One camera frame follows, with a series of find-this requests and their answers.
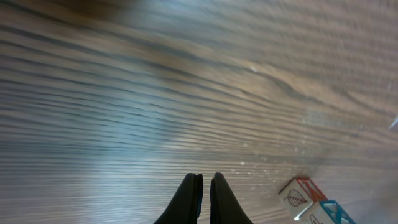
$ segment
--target black pointed object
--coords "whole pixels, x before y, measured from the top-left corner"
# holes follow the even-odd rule
[[[210,224],[253,224],[221,173],[216,173],[210,187]]]
[[[187,174],[154,224],[196,224],[203,198],[203,176]]]

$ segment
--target leaf drawing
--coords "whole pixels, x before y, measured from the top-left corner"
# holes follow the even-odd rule
[[[293,207],[297,207],[301,204],[307,203],[308,201],[303,197],[298,190],[292,189],[288,192],[287,197],[284,201],[288,201]]]

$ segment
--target white speck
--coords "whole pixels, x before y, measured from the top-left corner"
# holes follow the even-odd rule
[[[394,120],[394,122],[390,125],[390,128],[389,128],[389,129],[391,129],[392,127],[394,127],[397,123],[398,123],[398,116],[396,117],[396,119]]]
[[[254,68],[253,66],[251,66],[250,69],[251,69],[252,71],[256,72],[256,73],[259,72],[259,71],[258,71],[256,68]]]

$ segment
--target wood grain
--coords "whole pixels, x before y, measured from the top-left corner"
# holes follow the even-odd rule
[[[295,175],[398,220],[395,1],[0,4],[1,223],[153,223],[188,172],[200,223],[215,172],[254,223]]]

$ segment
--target small box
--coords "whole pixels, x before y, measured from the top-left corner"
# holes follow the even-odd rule
[[[314,203],[301,217],[303,224],[355,224],[334,200]]]
[[[328,200],[309,178],[292,179],[280,192],[279,197],[294,220],[317,201]]]

